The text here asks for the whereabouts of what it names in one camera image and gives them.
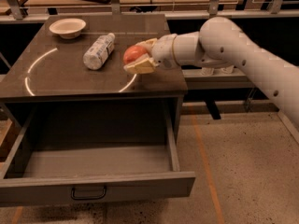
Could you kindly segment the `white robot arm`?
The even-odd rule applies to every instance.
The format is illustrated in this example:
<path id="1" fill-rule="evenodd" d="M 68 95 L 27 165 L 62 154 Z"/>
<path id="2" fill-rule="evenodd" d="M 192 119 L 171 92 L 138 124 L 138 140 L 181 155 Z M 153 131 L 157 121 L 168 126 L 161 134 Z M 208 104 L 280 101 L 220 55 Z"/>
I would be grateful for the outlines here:
<path id="1" fill-rule="evenodd" d="M 227 18 L 209 19 L 197 32 L 139 42 L 124 52 L 123 63 L 130 74 L 149 74 L 157 67 L 233 65 L 299 124 L 299 67 L 260 48 Z"/>

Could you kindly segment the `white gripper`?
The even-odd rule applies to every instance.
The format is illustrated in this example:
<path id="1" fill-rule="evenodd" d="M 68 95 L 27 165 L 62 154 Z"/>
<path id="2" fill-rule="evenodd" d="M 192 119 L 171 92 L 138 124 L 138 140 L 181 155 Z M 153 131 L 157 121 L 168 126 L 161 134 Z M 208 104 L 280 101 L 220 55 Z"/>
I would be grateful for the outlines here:
<path id="1" fill-rule="evenodd" d="M 174 69 L 177 66 L 173 51 L 173 43 L 176 37 L 176 34 L 164 35 L 158 40 L 157 38 L 151 38 L 138 42 L 138 46 L 151 51 L 152 57 L 144 54 L 135 61 L 126 64 L 124 70 L 136 75 L 153 73 L 157 66 L 163 69 Z"/>

